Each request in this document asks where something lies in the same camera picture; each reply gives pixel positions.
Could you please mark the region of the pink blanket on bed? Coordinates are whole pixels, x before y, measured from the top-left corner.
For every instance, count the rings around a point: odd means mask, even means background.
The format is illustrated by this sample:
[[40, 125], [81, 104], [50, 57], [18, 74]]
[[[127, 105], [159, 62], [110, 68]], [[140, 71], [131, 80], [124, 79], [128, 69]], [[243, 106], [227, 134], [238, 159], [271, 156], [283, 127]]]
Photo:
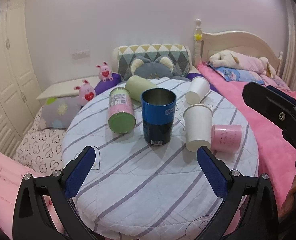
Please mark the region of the pink blanket on bed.
[[259, 172], [269, 174], [279, 216], [288, 214], [293, 207], [296, 192], [296, 149], [284, 140], [282, 131], [268, 119], [246, 106], [242, 91], [245, 82], [227, 82], [206, 63], [196, 69], [244, 115], [255, 135], [259, 151]]

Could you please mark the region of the small pink cup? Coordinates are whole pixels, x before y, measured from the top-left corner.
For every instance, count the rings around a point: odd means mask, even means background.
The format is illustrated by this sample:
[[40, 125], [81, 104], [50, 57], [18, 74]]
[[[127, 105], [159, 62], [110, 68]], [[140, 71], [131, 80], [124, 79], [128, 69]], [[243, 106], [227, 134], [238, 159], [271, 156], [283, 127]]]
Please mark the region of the small pink cup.
[[242, 131], [241, 125], [213, 125], [211, 149], [230, 154], [236, 153], [241, 145]]

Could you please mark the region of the round striped white cushion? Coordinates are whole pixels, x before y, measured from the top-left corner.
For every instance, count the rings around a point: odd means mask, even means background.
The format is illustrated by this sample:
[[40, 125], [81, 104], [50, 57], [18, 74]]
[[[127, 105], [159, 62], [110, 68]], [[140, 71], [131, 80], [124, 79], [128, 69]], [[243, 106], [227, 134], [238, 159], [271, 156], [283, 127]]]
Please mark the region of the round striped white cushion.
[[135, 128], [113, 133], [108, 124], [109, 92], [74, 117], [62, 143], [63, 162], [94, 146], [96, 162], [73, 201], [83, 222], [110, 239], [194, 239], [220, 206], [197, 160], [185, 146], [183, 113], [190, 83], [163, 78], [158, 87], [177, 96], [171, 140], [149, 145], [141, 106], [134, 104]]

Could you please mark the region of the grey cat plush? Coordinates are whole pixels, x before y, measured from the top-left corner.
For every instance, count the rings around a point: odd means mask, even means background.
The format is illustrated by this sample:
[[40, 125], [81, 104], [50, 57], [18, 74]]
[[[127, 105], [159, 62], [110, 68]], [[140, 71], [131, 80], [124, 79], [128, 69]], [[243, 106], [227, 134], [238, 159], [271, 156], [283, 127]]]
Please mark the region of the grey cat plush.
[[136, 57], [131, 65], [132, 76], [139, 76], [144, 79], [161, 79], [168, 77], [170, 79], [190, 81], [189, 78], [180, 76], [176, 70], [173, 61], [168, 56], [160, 56], [155, 61], [151, 61], [143, 56]]

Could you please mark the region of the pink floral quilt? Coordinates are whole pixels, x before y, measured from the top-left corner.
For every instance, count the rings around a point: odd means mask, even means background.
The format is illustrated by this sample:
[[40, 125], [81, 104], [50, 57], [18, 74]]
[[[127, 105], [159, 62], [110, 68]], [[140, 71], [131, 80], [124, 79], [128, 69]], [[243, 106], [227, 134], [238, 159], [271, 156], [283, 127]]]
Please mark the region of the pink floral quilt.
[[48, 176], [22, 165], [0, 153], [0, 228], [12, 238], [12, 220], [16, 198], [23, 176], [27, 173], [34, 177]]

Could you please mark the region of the white pink plush dog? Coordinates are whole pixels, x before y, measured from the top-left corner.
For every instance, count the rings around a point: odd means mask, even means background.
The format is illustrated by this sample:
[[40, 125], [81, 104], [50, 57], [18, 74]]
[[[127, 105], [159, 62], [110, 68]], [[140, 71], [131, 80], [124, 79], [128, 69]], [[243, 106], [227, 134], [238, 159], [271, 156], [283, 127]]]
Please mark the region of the white pink plush dog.
[[215, 67], [228, 67], [233, 69], [242, 69], [257, 74], [264, 74], [267, 77], [274, 78], [276, 70], [270, 64], [266, 57], [253, 57], [236, 53], [231, 50], [223, 50], [209, 58], [209, 63]]

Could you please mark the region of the far pink pig toy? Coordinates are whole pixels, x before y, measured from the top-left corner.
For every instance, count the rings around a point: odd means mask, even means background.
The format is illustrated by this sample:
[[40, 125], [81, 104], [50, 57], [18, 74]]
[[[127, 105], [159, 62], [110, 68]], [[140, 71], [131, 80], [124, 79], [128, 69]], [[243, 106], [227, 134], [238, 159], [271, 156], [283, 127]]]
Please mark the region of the far pink pig toy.
[[112, 69], [106, 61], [104, 61], [102, 65], [97, 64], [96, 67], [99, 69], [98, 76], [101, 81], [106, 82], [107, 80], [113, 80]]

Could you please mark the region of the wall socket panel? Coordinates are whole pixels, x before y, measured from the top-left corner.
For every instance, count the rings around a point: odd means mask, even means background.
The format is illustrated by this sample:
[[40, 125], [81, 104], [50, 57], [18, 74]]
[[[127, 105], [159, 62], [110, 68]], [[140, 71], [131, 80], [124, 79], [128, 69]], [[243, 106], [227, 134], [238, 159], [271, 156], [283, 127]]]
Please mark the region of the wall socket panel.
[[74, 61], [81, 60], [89, 57], [89, 50], [80, 51], [72, 54], [72, 58]]

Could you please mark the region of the triangle pattern pillow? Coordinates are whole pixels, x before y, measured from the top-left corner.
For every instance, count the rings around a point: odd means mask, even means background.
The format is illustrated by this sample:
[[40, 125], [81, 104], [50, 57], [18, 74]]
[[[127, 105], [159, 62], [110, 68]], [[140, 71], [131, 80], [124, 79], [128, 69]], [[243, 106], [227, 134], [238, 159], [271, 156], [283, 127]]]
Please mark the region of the triangle pattern pillow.
[[135, 44], [120, 46], [113, 51], [112, 68], [123, 80], [131, 76], [130, 65], [132, 61], [142, 56], [154, 61], [160, 56], [168, 56], [174, 63], [175, 75], [186, 77], [191, 70], [190, 50], [181, 44]]

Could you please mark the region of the purple cushion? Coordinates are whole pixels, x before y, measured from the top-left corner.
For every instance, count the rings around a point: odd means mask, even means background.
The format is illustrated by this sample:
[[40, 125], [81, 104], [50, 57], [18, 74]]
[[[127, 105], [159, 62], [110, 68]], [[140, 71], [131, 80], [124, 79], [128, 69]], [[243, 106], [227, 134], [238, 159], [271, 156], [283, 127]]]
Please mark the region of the purple cushion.
[[117, 86], [119, 83], [121, 83], [121, 76], [117, 73], [112, 73], [113, 80], [107, 80], [106, 82], [100, 81], [95, 87], [95, 93], [96, 95], [99, 95], [106, 90], [109, 90], [115, 86]]

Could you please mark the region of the near white paper cup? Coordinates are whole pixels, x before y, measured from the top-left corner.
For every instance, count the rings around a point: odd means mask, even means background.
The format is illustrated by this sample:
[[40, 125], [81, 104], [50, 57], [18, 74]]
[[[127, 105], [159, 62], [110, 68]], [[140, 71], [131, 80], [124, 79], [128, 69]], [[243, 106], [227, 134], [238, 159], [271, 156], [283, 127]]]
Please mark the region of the near white paper cup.
[[211, 129], [213, 113], [203, 104], [189, 106], [184, 111], [186, 148], [196, 152], [201, 146], [211, 148]]

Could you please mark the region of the grey flower pillow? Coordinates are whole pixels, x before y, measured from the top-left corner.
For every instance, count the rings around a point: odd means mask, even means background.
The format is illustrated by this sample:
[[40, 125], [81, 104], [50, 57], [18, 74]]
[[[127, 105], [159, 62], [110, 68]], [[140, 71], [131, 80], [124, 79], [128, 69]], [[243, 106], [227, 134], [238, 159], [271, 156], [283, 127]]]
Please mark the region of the grey flower pillow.
[[48, 98], [41, 110], [39, 130], [68, 129], [81, 105], [78, 97]]

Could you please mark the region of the blue black metal cup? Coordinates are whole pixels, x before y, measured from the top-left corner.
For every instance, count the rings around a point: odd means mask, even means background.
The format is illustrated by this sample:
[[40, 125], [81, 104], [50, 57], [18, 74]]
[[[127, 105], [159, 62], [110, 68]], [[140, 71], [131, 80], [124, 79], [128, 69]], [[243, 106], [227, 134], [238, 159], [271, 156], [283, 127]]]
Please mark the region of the blue black metal cup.
[[144, 139], [162, 146], [171, 139], [177, 96], [165, 88], [151, 88], [141, 94]]

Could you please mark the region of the yellow star clip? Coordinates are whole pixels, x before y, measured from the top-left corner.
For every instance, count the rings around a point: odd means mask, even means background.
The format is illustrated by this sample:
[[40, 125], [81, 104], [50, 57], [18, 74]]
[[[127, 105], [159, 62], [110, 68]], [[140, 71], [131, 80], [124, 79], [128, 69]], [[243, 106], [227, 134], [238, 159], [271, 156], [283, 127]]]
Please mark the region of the yellow star clip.
[[194, 39], [195, 39], [195, 41], [201, 41], [201, 40], [202, 40], [202, 34], [200, 34], [200, 33], [195, 33], [195, 34], [194, 34]]

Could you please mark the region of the blue cartoon pillow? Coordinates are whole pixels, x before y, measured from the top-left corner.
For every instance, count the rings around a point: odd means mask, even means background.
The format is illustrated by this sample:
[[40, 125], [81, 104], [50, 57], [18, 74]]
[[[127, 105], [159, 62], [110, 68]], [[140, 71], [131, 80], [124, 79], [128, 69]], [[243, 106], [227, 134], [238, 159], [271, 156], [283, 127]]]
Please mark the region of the blue cartoon pillow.
[[256, 72], [251, 72], [248, 70], [234, 69], [228, 67], [213, 67], [211, 64], [208, 65], [212, 70], [221, 75], [227, 82], [237, 81], [237, 82], [256, 82], [263, 86], [273, 86], [280, 90], [290, 91], [288, 85], [279, 77], [275, 76], [273, 78], [268, 77], [264, 74], [258, 74]]

